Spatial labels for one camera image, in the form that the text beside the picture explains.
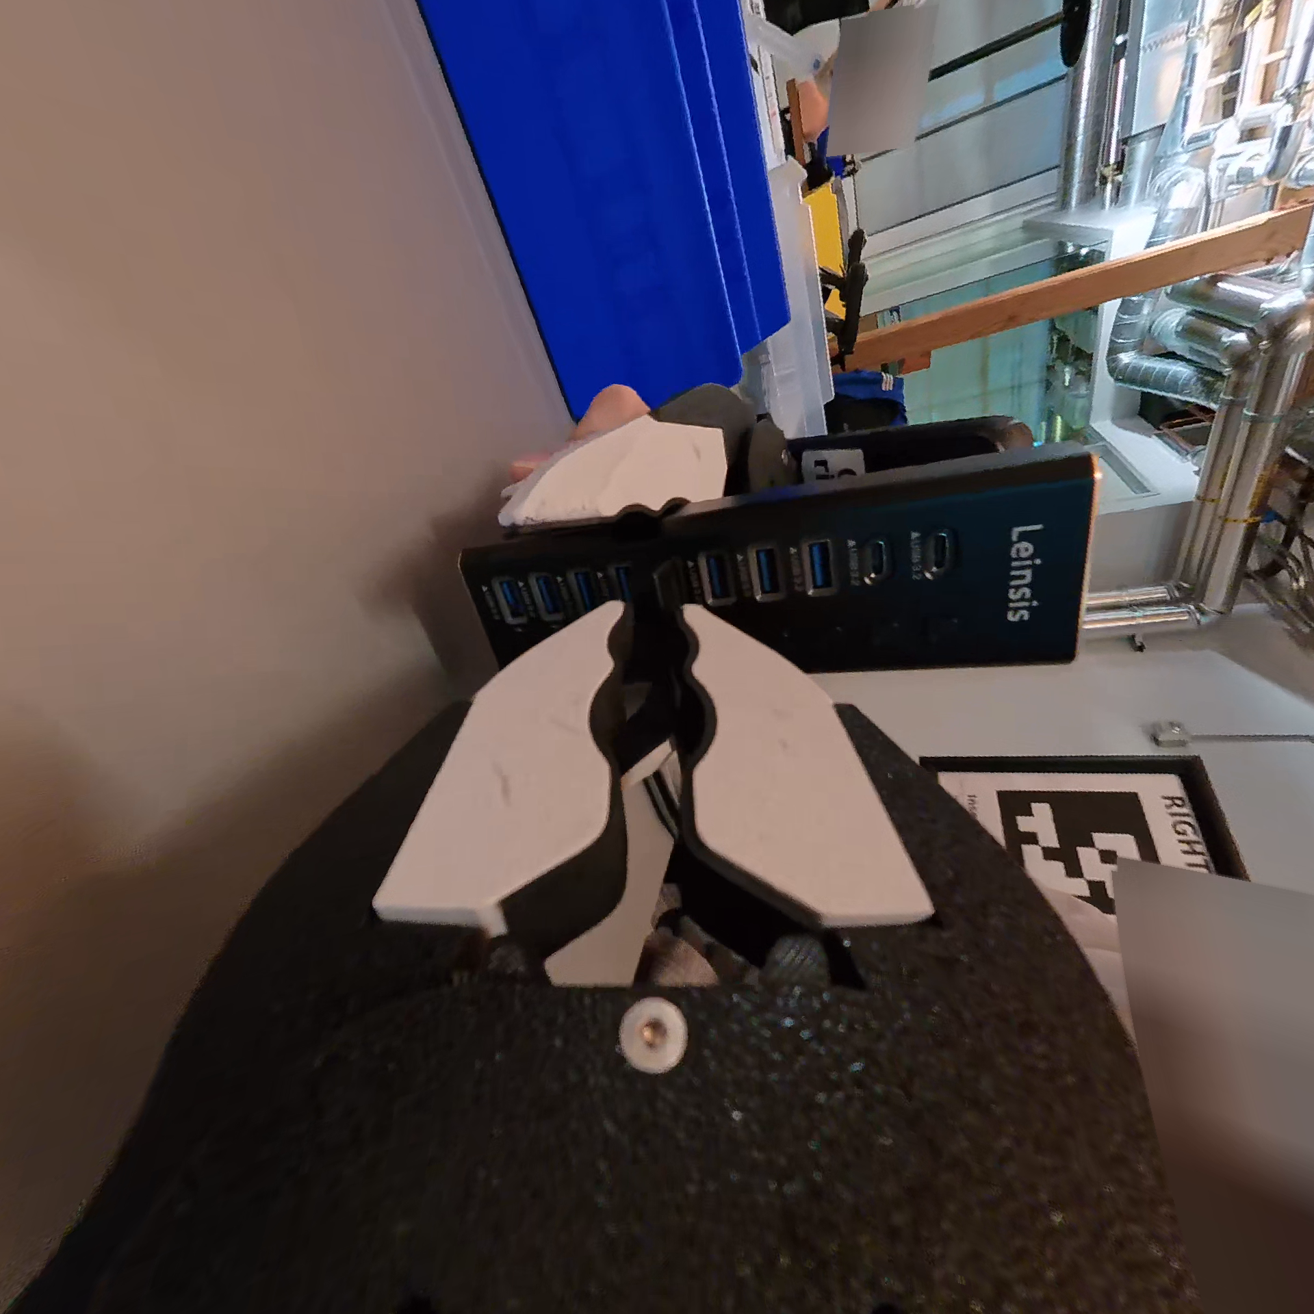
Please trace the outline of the yellow object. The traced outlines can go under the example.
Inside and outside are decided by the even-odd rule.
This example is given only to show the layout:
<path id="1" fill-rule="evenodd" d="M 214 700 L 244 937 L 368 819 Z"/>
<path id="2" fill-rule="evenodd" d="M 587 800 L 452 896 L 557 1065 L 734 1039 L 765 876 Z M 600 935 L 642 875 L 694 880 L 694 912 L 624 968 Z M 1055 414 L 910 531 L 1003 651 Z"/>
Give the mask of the yellow object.
<path id="1" fill-rule="evenodd" d="M 804 196 L 810 213 L 823 310 L 830 334 L 842 332 L 849 318 L 849 297 L 854 299 L 856 314 L 861 315 L 865 292 L 865 284 L 860 280 L 865 267 L 851 255 L 851 241 L 845 237 L 840 199 L 834 180 Z"/>

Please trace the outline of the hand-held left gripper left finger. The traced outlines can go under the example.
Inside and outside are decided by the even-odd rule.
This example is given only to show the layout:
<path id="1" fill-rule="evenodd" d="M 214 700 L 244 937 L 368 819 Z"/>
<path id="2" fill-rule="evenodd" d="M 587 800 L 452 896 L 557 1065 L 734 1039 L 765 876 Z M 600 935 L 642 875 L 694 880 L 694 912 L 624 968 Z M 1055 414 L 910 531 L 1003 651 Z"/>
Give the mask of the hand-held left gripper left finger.
<path id="1" fill-rule="evenodd" d="M 673 845 L 645 781 L 673 748 L 652 713 L 626 730 L 632 638 L 604 603 L 479 690 L 372 897 L 382 922 L 509 943 L 556 986 L 634 983 Z"/>

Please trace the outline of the wooden beam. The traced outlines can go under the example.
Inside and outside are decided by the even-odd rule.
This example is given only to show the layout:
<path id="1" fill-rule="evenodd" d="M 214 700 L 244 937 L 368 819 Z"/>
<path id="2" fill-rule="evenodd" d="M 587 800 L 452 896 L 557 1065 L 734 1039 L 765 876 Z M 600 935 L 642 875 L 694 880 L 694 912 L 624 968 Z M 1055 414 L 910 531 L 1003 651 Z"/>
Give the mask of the wooden beam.
<path id="1" fill-rule="evenodd" d="M 858 371 L 912 374 L 935 352 L 990 338 L 1124 297 L 1226 274 L 1294 254 L 1304 241 L 1313 206 L 1291 206 L 1191 239 L 1179 239 L 1087 269 L 994 293 L 935 314 L 862 332 L 847 364 Z"/>

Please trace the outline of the black framed printed tag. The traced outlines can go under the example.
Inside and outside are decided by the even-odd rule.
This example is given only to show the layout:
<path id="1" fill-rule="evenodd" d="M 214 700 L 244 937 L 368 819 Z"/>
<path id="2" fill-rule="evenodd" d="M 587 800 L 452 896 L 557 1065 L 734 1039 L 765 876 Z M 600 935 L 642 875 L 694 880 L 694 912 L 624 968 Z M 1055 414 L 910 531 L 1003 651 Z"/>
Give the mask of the black framed printed tag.
<path id="1" fill-rule="evenodd" d="M 920 760 L 1049 894 L 1116 913 L 1124 861 L 1250 880 L 1203 761 L 1168 756 Z"/>

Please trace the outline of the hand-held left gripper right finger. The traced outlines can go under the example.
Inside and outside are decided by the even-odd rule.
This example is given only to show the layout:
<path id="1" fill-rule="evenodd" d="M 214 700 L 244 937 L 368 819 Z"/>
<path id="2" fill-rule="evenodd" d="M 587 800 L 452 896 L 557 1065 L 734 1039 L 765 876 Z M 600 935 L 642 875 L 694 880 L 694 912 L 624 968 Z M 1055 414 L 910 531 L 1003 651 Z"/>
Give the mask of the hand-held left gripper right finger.
<path id="1" fill-rule="evenodd" d="M 838 707 L 706 607 L 675 608 L 664 649 L 679 904 L 658 924 L 723 983 L 865 989 L 846 937 L 935 909 Z"/>

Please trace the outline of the stack of blue plastic crates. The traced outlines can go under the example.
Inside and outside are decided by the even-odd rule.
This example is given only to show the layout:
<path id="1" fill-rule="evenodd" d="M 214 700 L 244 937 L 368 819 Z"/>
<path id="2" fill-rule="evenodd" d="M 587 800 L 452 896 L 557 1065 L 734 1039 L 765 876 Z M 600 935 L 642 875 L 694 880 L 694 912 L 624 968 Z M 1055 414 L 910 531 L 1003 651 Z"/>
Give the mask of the stack of blue plastic crates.
<path id="1" fill-rule="evenodd" d="M 738 385 L 790 321 L 741 3 L 416 7 L 569 414 Z"/>

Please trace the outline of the person's right hand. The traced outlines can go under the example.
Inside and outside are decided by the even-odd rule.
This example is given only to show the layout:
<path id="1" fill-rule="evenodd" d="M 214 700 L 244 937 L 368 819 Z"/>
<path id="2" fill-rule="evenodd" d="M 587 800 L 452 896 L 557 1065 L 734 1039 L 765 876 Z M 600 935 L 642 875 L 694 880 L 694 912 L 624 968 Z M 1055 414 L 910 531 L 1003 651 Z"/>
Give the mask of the person's right hand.
<path id="1" fill-rule="evenodd" d="M 516 485 L 531 477 L 559 452 L 646 415 L 649 415 L 649 406 L 635 389 L 627 385 L 606 386 L 595 395 L 563 444 L 550 451 L 543 448 L 516 458 L 509 466 L 508 482 Z"/>

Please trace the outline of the silver metal ducts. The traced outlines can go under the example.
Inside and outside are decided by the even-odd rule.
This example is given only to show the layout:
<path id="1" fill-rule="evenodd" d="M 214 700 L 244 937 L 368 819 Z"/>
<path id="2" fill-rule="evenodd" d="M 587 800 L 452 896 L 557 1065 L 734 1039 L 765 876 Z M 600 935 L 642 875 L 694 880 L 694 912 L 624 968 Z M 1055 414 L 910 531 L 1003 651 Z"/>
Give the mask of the silver metal ducts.
<path id="1" fill-rule="evenodd" d="M 1122 393 L 1213 414 L 1168 579 L 1085 604 L 1090 633 L 1139 640 L 1233 609 L 1311 355 L 1311 221 L 1284 267 L 1224 225 L 1246 199 L 1296 218 L 1276 200 L 1311 166 L 1311 3 L 1062 3 L 1059 54 L 1058 215 L 1113 237 L 1129 208 L 1138 254 L 1179 258 L 1095 295 L 1094 414 Z"/>

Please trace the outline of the white panel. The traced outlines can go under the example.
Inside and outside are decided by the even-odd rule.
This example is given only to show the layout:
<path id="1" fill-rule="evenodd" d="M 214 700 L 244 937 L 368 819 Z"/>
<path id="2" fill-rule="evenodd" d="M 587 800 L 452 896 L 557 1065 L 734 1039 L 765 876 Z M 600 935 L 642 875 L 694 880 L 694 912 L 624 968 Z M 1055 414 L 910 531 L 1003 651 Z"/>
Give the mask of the white panel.
<path id="1" fill-rule="evenodd" d="M 819 678 L 906 756 L 1198 757 L 1250 878 L 1311 902 L 1311 652 L 1262 607 L 1136 649 L 1094 638 L 1069 666 Z M 1179 722 L 1187 748 L 1147 729 Z"/>

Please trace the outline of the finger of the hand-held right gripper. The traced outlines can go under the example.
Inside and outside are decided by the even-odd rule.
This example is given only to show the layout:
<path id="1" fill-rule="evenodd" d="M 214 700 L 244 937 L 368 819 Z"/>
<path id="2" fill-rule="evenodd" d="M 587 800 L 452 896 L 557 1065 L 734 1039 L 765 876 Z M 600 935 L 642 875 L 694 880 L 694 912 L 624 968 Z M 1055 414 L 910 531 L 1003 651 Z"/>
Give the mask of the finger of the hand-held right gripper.
<path id="1" fill-rule="evenodd" d="M 661 514 L 719 499 L 726 485 L 720 429 L 632 419 L 575 441 L 511 486 L 505 530 Z"/>

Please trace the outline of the black usb hub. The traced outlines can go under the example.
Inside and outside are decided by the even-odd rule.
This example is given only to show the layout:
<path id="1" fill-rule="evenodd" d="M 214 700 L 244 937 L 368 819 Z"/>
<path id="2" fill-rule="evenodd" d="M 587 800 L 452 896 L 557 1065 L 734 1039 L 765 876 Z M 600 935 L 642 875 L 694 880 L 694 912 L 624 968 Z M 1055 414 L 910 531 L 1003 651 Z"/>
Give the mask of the black usb hub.
<path id="1" fill-rule="evenodd" d="M 698 605 L 809 675 L 1076 659 L 1098 460 L 1044 445 L 508 534 L 459 557 L 498 667 L 606 603 Z"/>

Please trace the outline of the clear plastic bin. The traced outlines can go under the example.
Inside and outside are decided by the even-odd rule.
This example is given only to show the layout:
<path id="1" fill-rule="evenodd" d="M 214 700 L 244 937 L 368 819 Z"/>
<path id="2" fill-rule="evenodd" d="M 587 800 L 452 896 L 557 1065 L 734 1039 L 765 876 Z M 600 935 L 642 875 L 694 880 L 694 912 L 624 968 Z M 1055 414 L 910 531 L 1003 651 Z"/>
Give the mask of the clear plastic bin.
<path id="1" fill-rule="evenodd" d="M 804 197 L 806 171 L 787 158 L 767 180 L 790 318 L 743 355 L 738 390 L 758 415 L 769 415 L 787 440 L 823 437 L 834 381 L 813 213 Z"/>

